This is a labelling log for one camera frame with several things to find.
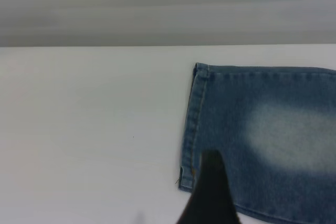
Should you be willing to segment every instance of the denim fabric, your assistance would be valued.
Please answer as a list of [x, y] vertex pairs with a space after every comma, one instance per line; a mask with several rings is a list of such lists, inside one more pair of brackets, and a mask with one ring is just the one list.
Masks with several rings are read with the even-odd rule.
[[221, 152], [237, 211], [272, 223], [336, 223], [336, 71], [198, 63], [179, 188]]

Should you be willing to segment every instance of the blue denim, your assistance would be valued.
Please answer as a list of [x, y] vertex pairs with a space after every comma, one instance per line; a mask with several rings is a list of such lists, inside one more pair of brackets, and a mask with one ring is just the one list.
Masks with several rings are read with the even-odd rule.
[[197, 63], [179, 188], [221, 152], [238, 212], [278, 224], [336, 223], [336, 71]]

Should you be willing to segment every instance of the stitched hem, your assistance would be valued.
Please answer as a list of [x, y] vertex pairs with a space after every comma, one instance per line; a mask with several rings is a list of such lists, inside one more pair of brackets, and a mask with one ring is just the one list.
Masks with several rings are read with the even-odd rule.
[[195, 184], [194, 143], [208, 77], [208, 66], [197, 63], [189, 97], [185, 129], [183, 135], [179, 189], [192, 192]]
[[312, 68], [312, 67], [238, 67], [238, 66], [212, 66], [203, 63], [198, 63], [200, 68], [209, 67], [209, 73], [296, 73], [296, 74], [326, 74], [336, 75], [336, 70], [327, 68]]
[[318, 223], [314, 223], [314, 222], [305, 222], [305, 221], [294, 221], [294, 220], [287, 220], [287, 219], [282, 219], [279, 217], [274, 217], [274, 216], [270, 216], [261, 212], [257, 212], [245, 207], [241, 207], [237, 204], [235, 204], [236, 210], [237, 212], [240, 212], [243, 215], [247, 215], [250, 216], [252, 218], [258, 219], [258, 220], [262, 220], [265, 222], [269, 222], [269, 223], [274, 223], [274, 224], [318, 224]]

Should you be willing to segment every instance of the black object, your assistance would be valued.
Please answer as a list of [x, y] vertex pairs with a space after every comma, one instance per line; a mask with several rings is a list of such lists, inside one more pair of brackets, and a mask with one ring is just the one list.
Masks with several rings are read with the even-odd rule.
[[219, 151], [204, 151], [201, 173], [177, 224], [240, 224]]

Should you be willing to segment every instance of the white surface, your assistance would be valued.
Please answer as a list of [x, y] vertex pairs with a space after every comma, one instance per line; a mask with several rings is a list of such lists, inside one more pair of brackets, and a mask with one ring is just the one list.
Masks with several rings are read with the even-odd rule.
[[190, 196], [175, 182], [194, 63], [336, 69], [335, 52], [1, 48], [0, 223], [175, 223]]

